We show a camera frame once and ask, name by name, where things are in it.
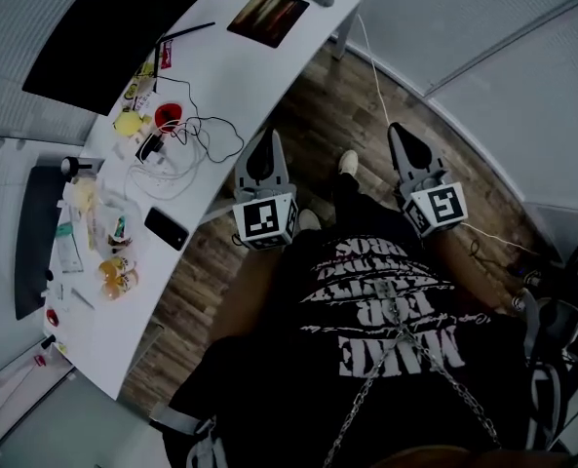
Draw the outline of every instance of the person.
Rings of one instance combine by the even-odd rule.
[[[517,466],[499,449],[526,440],[523,323],[450,232],[423,244],[357,169],[348,151],[332,227],[305,210],[283,253],[248,253],[171,407],[215,418],[231,468]],[[192,442],[164,440],[185,466]]]

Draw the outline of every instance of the small box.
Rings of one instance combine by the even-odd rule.
[[[252,250],[267,250],[292,243],[297,205],[292,194],[254,199],[232,209],[241,242]]]
[[[462,184],[455,182],[412,192],[404,214],[421,237],[454,227],[468,218]]]

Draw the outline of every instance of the black t-shirt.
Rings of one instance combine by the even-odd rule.
[[[254,335],[216,343],[213,412],[228,464],[322,466],[369,372],[395,334],[389,304],[494,422],[503,447],[527,427],[523,327],[459,301],[417,241],[333,229],[287,251]],[[393,291],[383,296],[382,280]],[[334,466],[367,467],[418,446],[495,449],[477,417],[407,341],[398,341]]]

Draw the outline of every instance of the metal chain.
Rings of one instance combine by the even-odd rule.
[[[427,360],[432,364],[432,366],[436,369],[436,371],[442,376],[444,376],[444,378],[450,383],[451,387],[457,393],[457,395],[460,396],[460,398],[464,401],[464,403],[473,412],[475,417],[482,425],[483,429],[490,436],[490,439],[492,439],[492,442],[499,448],[502,448],[501,443],[499,442],[498,434],[496,433],[496,429],[494,428],[494,423],[492,423],[492,420],[485,415],[485,411],[483,410],[482,405],[477,401],[477,399],[475,399],[475,397],[473,397],[468,388],[466,388],[466,386],[464,386],[462,383],[457,382],[455,378],[451,376],[451,374],[446,370],[444,365],[439,363],[436,357],[434,357],[434,355],[432,355],[432,353],[420,343],[418,338],[409,329],[407,324],[402,322],[399,314],[399,308],[397,307],[397,303],[394,300],[392,299],[390,300],[389,307],[393,316],[394,324],[396,325],[397,333],[395,335],[395,339],[391,342],[390,346],[382,353],[381,358],[369,373],[368,378],[366,379],[363,386],[360,388],[358,395],[356,395],[356,398],[354,399],[354,404],[349,413],[347,414],[347,416],[345,417],[345,420],[343,421],[343,424],[340,427],[340,431],[338,432],[338,436],[336,437],[336,440],[332,444],[331,449],[329,450],[328,455],[326,456],[326,460],[324,461],[324,468],[329,468],[329,466],[331,466],[331,462],[338,453],[340,445],[343,441],[343,438],[345,437],[345,434],[347,433],[347,430],[349,429],[349,426],[356,417],[356,414],[358,414],[358,410],[360,409],[361,405],[365,401],[366,395],[368,394],[368,391],[370,390],[373,381],[377,376],[379,376],[379,370],[383,366],[384,361],[386,361],[388,355],[396,347],[397,342],[400,340],[408,340],[410,345],[415,347],[421,354],[423,354],[427,358]]]

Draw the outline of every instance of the white sneaker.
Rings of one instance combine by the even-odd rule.
[[[356,176],[358,171],[358,153],[356,151],[349,150],[346,151],[340,157],[338,162],[338,172],[340,174],[349,174],[350,176]]]
[[[299,230],[321,230],[321,223],[319,218],[312,210],[302,210],[299,213]]]

